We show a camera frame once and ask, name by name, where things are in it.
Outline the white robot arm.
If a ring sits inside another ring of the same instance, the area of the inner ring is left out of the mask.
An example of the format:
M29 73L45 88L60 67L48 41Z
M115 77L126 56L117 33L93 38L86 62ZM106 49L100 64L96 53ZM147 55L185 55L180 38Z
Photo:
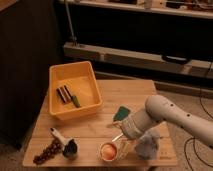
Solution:
M134 140L163 121L181 127L206 146L213 148L213 122L182 110L161 95L149 96L144 108L121 121L121 130L128 139Z

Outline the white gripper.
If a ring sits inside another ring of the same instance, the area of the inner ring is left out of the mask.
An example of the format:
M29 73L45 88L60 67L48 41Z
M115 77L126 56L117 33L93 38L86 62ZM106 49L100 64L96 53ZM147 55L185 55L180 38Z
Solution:
M128 139L138 139L157 123L145 110L128 115L121 121L121 130Z

